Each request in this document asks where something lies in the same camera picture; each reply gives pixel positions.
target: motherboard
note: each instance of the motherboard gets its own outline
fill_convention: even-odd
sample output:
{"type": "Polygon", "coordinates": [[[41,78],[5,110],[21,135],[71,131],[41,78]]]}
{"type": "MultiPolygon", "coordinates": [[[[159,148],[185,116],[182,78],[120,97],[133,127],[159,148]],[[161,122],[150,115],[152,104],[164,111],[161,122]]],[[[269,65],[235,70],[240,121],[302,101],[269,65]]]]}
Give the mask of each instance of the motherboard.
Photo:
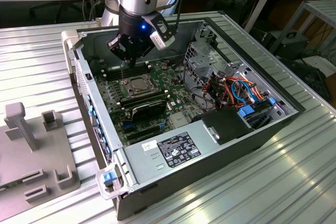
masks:
{"type": "Polygon", "coordinates": [[[191,123],[203,113],[186,90],[180,74],[166,62],[156,61],[150,71],[119,80],[95,77],[98,89],[124,146],[191,123]]]}

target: black office chair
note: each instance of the black office chair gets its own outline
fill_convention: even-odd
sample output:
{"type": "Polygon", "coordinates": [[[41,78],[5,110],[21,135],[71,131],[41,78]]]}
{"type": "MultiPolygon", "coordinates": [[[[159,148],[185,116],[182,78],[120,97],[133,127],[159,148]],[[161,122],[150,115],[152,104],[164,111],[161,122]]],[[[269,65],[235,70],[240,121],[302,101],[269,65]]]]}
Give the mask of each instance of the black office chair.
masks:
{"type": "MultiPolygon", "coordinates": [[[[41,8],[45,8],[45,7],[51,7],[51,6],[57,6],[59,5],[56,17],[55,17],[55,21],[54,24],[57,24],[60,20],[60,17],[62,15],[62,12],[66,11],[67,9],[71,8],[73,10],[76,10],[80,13],[82,13],[81,8],[79,8],[78,6],[76,6],[74,3],[79,3],[81,1],[79,0],[65,0],[65,1],[50,1],[50,2],[46,2],[43,4],[39,4],[39,5],[35,5],[29,8],[29,16],[31,18],[36,18],[36,13],[35,10],[37,9],[41,9],[41,8]]],[[[84,10],[84,12],[86,13],[86,16],[89,15],[89,12],[87,10],[91,9],[91,4],[89,1],[86,1],[86,8],[84,10]]]]}

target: white label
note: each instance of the white label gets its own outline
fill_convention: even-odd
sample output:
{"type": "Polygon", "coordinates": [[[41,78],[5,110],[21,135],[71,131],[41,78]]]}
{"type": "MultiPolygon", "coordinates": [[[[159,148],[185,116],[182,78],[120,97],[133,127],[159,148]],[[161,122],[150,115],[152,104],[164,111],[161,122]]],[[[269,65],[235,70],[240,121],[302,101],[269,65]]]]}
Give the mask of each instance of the white label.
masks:
{"type": "Polygon", "coordinates": [[[157,143],[156,140],[152,140],[150,142],[142,144],[141,146],[142,146],[143,150],[146,152],[146,151],[149,151],[153,148],[156,148],[157,147],[156,143],[157,143]]]}
{"type": "Polygon", "coordinates": [[[198,149],[193,149],[190,153],[191,153],[191,154],[194,154],[194,153],[196,153],[196,152],[198,152],[198,149]]]}

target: metal shelf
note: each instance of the metal shelf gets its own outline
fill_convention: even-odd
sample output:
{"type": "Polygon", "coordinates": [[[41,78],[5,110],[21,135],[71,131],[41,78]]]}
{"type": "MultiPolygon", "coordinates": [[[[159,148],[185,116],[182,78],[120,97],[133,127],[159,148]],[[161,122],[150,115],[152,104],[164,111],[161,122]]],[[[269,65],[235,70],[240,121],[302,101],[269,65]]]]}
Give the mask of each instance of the metal shelf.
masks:
{"type": "MultiPolygon", "coordinates": [[[[304,1],[291,17],[285,28],[282,30],[282,33],[269,50],[270,52],[274,53],[277,50],[287,33],[291,30],[304,10],[309,11],[310,16],[306,19],[306,21],[303,22],[298,32],[303,33],[314,17],[323,20],[333,28],[336,28],[336,1],[304,1]]],[[[325,48],[322,50],[322,54],[328,51],[335,43],[336,37],[325,46],[325,48]]]]}
{"type": "MultiPolygon", "coordinates": [[[[262,148],[121,223],[335,223],[335,109],[228,16],[207,12],[181,18],[204,16],[230,34],[306,112],[262,148]]],[[[15,99],[28,103],[28,117],[48,109],[61,112],[81,179],[78,190],[3,223],[116,223],[112,202],[100,197],[94,180],[98,165],[60,42],[63,30],[94,26],[76,23],[0,30],[0,105],[10,102],[6,94],[11,92],[15,99]],[[43,83],[52,88],[45,92],[43,83]]],[[[223,41],[218,42],[224,52],[230,51],[223,41]]]]}

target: blue cable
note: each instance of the blue cable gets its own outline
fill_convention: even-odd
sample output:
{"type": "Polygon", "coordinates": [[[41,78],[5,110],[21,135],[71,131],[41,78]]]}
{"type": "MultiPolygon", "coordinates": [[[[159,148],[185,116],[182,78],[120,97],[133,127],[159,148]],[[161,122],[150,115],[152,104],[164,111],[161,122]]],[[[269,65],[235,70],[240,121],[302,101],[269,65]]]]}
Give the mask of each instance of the blue cable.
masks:
{"type": "Polygon", "coordinates": [[[243,102],[244,105],[246,105],[246,102],[245,102],[243,99],[239,98],[239,97],[236,95],[236,92],[235,92],[235,89],[234,89],[234,84],[235,84],[235,82],[236,82],[236,81],[234,81],[234,82],[232,83],[232,85],[231,85],[231,91],[232,91],[232,94],[233,94],[233,96],[234,96],[237,100],[243,102]]]}
{"type": "Polygon", "coordinates": [[[247,89],[248,93],[250,94],[250,96],[251,96],[255,101],[259,101],[259,99],[258,99],[252,92],[251,92],[251,89],[248,87],[248,85],[247,85],[245,82],[240,81],[240,80],[238,80],[238,81],[234,81],[234,82],[232,83],[232,85],[231,85],[232,94],[233,94],[233,96],[234,96],[236,99],[238,99],[239,101],[242,101],[242,102],[246,105],[246,102],[245,102],[243,99],[239,98],[239,97],[236,95],[236,92],[234,91],[234,84],[235,84],[235,82],[242,83],[242,84],[246,87],[246,89],[247,89]]]}

